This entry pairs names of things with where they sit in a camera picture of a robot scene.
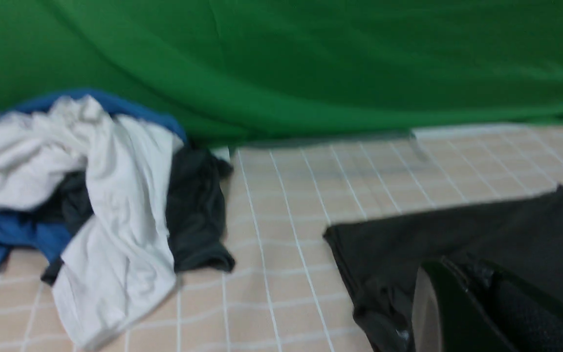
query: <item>dark gray cloth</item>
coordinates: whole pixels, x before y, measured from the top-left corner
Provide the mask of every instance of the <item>dark gray cloth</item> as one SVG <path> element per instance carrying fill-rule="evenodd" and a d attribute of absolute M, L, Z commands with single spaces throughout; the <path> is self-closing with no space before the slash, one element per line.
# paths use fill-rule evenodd
<path fill-rule="evenodd" d="M 494 261 L 563 302 L 563 187 L 536 198 L 341 224 L 325 232 L 376 351 L 409 351 L 416 270 L 424 259 Z"/>
<path fill-rule="evenodd" d="M 220 242 L 225 229 L 220 181 L 232 170 L 208 150 L 184 147 L 173 156 L 166 226 L 175 272 L 201 267 L 232 271 L 235 261 Z"/>
<path fill-rule="evenodd" d="M 36 222 L 63 222 L 71 235 L 75 236 L 92 214 L 86 174 L 72 172 L 65 176 L 54 194 L 34 211 L 32 217 Z M 41 281 L 52 286 L 62 265 L 61 258 L 49 263 L 41 275 Z"/>
<path fill-rule="evenodd" d="M 232 166 L 208 150 L 183 147 L 174 154 L 166 196 L 168 244 L 174 271 L 201 267 L 232 271 L 235 261 L 220 242 L 225 229 L 225 198 L 220 181 L 232 173 Z M 68 174 L 54 196 L 37 209 L 35 219 L 64 222 L 73 236 L 92 216 L 85 173 Z M 41 280 L 52 286 L 63 261 L 53 261 Z"/>

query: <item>green fabric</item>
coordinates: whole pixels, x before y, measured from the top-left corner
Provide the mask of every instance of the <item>green fabric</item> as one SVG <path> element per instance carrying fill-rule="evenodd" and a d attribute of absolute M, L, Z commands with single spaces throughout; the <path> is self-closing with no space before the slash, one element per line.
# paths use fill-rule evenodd
<path fill-rule="evenodd" d="M 563 1 L 0 0 L 0 109 L 75 87 L 202 143 L 563 122 Z"/>

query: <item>white cloth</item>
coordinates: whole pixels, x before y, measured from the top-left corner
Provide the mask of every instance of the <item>white cloth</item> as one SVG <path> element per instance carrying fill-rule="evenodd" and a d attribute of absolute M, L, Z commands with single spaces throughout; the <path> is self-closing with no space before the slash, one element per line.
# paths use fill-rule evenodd
<path fill-rule="evenodd" d="M 118 336 L 175 285 L 165 208 L 182 145 L 158 125 L 112 119 L 89 96 L 0 121 L 0 209 L 32 209 L 65 173 L 86 168 L 95 215 L 67 246 L 53 287 L 65 330 L 85 350 Z"/>

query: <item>grid pattern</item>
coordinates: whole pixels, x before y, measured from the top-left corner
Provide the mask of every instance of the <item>grid pattern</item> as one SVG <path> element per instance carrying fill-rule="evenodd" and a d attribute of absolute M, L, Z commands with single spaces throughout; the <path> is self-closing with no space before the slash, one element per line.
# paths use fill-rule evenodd
<path fill-rule="evenodd" d="M 329 223 L 533 195 L 563 183 L 563 128 L 240 150 L 226 185 L 232 274 L 199 270 L 105 352 L 369 352 L 322 233 Z M 0 352 L 75 352 L 41 255 L 0 274 Z"/>

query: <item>blue cloth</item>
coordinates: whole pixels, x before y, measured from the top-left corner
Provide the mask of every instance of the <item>blue cloth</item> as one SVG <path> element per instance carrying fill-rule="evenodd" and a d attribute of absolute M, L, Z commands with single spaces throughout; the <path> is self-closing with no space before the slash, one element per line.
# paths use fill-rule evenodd
<path fill-rule="evenodd" d="M 13 247 L 36 248 L 52 262 L 70 240 L 62 223 L 35 223 L 29 214 L 0 212 L 0 264 Z"/>
<path fill-rule="evenodd" d="M 53 103 L 61 96 L 70 96 L 73 99 L 81 99 L 87 95 L 95 98 L 109 114 L 127 114 L 135 118 L 153 122 L 177 134 L 179 138 L 183 140 L 184 144 L 186 144 L 186 132 L 172 115 L 157 113 L 142 105 L 129 102 L 128 100 L 119 98 L 119 96 L 114 94 L 96 89 L 79 88 L 57 91 L 55 93 L 39 96 L 38 98 L 21 103 L 16 107 L 7 110 L 6 113 L 10 111 L 19 111 L 22 113 L 33 113 L 35 111 L 47 112 L 49 111 L 51 105 L 53 105 Z"/>
<path fill-rule="evenodd" d="M 6 113 L 10 111 L 47 112 L 61 96 L 80 99 L 86 95 L 95 98 L 109 114 L 127 114 L 156 123 L 177 134 L 186 144 L 184 129 L 170 114 L 156 113 L 142 105 L 94 89 L 73 89 L 40 96 L 6 111 Z M 38 223 L 34 222 L 29 214 L 0 212 L 0 264 L 7 258 L 13 247 L 19 246 L 40 250 L 51 263 L 62 254 L 71 238 L 71 234 L 62 223 Z"/>

